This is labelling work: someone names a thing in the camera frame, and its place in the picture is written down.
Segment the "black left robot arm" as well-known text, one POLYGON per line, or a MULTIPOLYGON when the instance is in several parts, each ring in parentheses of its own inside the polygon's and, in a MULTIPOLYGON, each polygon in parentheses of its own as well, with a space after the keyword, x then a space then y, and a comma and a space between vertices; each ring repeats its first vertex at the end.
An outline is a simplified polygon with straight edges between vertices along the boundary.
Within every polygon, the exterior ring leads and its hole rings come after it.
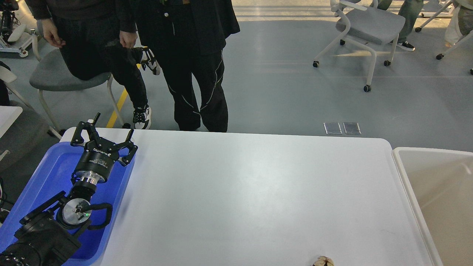
POLYGON ((122 143, 101 137, 99 117, 42 159, 1 227, 2 266, 86 266, 102 254, 137 145, 133 129, 122 143))

